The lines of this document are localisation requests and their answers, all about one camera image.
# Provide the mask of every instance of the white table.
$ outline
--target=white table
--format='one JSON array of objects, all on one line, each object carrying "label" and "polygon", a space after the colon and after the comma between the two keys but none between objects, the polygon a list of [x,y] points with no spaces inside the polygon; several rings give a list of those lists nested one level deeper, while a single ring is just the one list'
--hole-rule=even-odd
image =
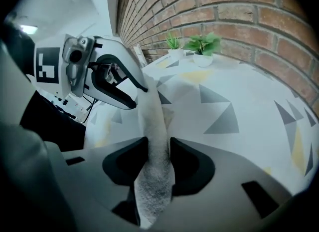
[{"label": "white table", "polygon": [[[287,86],[246,63],[215,55],[207,68],[192,56],[158,59],[143,72],[158,82],[170,137],[239,154],[282,183],[292,194],[307,187],[319,161],[314,113]],[[130,80],[119,89],[136,99]],[[85,148],[143,135],[137,109],[98,102],[88,118]]]}]

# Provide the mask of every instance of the green plant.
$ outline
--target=green plant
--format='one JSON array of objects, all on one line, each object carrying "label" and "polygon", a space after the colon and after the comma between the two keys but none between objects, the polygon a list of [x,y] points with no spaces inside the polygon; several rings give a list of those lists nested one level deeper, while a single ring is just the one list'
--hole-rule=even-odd
[{"label": "green plant", "polygon": [[197,54],[211,56],[213,52],[220,51],[220,37],[213,32],[207,36],[192,36],[184,49],[196,51]]},{"label": "green plant", "polygon": [[166,37],[166,43],[170,49],[179,49],[179,40],[171,33]]}]

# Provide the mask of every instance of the white pot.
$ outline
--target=white pot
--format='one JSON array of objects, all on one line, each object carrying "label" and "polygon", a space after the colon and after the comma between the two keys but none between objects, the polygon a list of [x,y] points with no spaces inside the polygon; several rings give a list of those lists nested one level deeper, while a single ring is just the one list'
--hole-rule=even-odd
[{"label": "white pot", "polygon": [[210,66],[213,62],[213,55],[194,54],[194,63],[199,67]]},{"label": "white pot", "polygon": [[170,55],[170,61],[176,62],[177,60],[180,60],[184,56],[184,49],[169,49],[168,53]]}]

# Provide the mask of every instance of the rolled towel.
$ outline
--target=rolled towel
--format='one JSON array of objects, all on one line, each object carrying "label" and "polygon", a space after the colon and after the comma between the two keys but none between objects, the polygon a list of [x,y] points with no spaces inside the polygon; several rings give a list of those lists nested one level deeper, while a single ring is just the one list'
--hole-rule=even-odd
[{"label": "rolled towel", "polygon": [[148,229],[171,201],[175,184],[169,140],[156,83],[144,74],[148,92],[138,89],[139,125],[149,140],[149,158],[134,181],[141,227]]}]

